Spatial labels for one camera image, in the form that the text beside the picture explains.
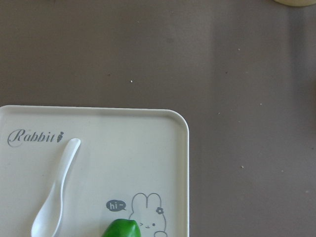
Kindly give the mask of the wooden cup stand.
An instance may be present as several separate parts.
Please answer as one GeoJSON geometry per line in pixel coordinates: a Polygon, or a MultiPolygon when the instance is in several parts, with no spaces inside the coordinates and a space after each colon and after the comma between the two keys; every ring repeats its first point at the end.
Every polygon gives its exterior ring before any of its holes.
{"type": "Polygon", "coordinates": [[[311,6],[316,3],[316,0],[274,0],[277,3],[292,6],[292,7],[305,7],[311,6]]]}

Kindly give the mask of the cream rabbit tray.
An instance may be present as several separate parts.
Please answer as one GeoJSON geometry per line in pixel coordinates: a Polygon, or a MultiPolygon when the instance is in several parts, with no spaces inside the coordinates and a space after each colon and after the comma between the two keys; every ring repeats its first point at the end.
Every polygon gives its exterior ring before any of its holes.
{"type": "Polygon", "coordinates": [[[144,237],[189,235],[189,128],[175,111],[0,109],[0,234],[28,237],[72,138],[59,237],[99,237],[118,218],[144,237]]]}

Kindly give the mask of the white ceramic spoon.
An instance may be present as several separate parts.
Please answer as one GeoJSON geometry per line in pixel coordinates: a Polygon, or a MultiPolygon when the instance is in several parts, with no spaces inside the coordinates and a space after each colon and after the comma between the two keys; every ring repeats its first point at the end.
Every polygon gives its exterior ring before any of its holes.
{"type": "Polygon", "coordinates": [[[58,232],[63,216],[64,183],[80,144],[79,138],[73,138],[65,146],[53,185],[32,224],[31,236],[54,237],[58,232]]]}

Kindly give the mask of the green lime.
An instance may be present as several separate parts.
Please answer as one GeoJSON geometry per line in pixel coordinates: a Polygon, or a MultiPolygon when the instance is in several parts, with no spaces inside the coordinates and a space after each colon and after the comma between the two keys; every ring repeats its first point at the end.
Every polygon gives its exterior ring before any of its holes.
{"type": "Polygon", "coordinates": [[[141,237],[140,228],[135,220],[116,219],[101,237],[141,237]]]}

